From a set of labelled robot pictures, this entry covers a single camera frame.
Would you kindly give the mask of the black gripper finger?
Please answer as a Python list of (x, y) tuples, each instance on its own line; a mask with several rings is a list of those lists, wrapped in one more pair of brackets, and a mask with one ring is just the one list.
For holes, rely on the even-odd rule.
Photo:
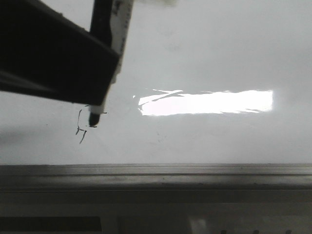
[(0, 89), (101, 104), (119, 60), (111, 48), (112, 5), (95, 1), (86, 31), (40, 0), (1, 1)]

